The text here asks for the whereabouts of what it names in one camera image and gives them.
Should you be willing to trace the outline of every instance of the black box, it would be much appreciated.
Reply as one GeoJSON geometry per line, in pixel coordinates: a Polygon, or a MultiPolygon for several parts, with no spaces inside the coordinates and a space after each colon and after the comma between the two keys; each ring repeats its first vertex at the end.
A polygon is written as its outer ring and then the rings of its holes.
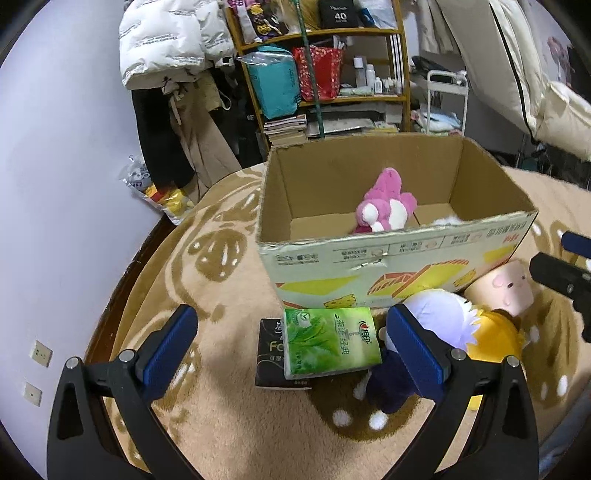
{"type": "Polygon", "coordinates": [[[255,386],[273,390],[309,390],[312,388],[307,378],[303,380],[285,379],[280,319],[261,319],[255,386]]]}
{"type": "Polygon", "coordinates": [[[359,17],[353,0],[319,0],[320,25],[322,28],[356,28],[359,17]]]}

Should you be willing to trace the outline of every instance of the metal screw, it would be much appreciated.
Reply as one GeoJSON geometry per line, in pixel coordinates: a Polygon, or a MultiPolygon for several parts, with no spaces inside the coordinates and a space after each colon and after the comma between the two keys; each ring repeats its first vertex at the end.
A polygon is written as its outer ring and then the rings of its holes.
{"type": "Polygon", "coordinates": [[[507,357],[507,363],[512,367],[518,367],[519,366],[519,359],[516,356],[509,355],[507,357]]]}
{"type": "Polygon", "coordinates": [[[461,362],[466,359],[466,352],[461,348],[454,348],[452,350],[452,358],[461,362]]]}
{"type": "Polygon", "coordinates": [[[78,366],[78,359],[73,356],[71,358],[68,359],[68,361],[66,362],[66,367],[68,367],[70,370],[72,370],[73,368],[78,366]]]}
{"type": "Polygon", "coordinates": [[[135,352],[133,350],[123,350],[119,354],[119,360],[121,360],[122,362],[129,362],[129,361],[133,360],[134,357],[135,357],[135,352]]]}

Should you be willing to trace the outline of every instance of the teal bag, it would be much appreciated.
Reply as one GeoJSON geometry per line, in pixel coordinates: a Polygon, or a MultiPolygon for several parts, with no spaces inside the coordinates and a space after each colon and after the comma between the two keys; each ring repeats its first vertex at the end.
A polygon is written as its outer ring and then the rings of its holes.
{"type": "Polygon", "coordinates": [[[264,46],[258,51],[289,55],[281,61],[278,61],[276,56],[274,63],[269,65],[248,65],[248,73],[263,115],[272,119],[294,114],[301,99],[296,61],[284,48],[264,46]]]}

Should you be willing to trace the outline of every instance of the green tissue pack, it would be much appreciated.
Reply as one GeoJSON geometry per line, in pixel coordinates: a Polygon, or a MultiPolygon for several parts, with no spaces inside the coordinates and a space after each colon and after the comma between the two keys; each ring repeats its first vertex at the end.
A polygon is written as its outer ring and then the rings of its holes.
{"type": "Polygon", "coordinates": [[[283,315],[285,378],[323,377],[382,363],[367,307],[288,309],[283,315]]]}

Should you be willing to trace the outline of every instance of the cardboard box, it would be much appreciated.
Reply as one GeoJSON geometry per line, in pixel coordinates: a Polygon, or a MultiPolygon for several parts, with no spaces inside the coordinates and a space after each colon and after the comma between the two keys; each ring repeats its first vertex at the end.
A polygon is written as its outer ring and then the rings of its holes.
{"type": "Polygon", "coordinates": [[[473,141],[421,134],[336,137],[273,149],[256,240],[288,307],[388,307],[426,288],[458,291],[509,260],[537,211],[473,141]],[[385,167],[418,208],[405,229],[351,235],[385,167]],[[456,214],[461,225],[432,226],[456,214]]]}

